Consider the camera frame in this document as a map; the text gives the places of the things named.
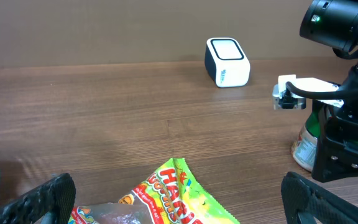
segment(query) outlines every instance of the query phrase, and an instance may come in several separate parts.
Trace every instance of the black cable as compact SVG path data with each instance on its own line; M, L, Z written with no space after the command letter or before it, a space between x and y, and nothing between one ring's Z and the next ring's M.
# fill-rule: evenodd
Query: black cable
M344 100L349 98L358 98L358 88L332 92L310 92L297 88L291 82L287 82L285 86L293 94L313 100Z

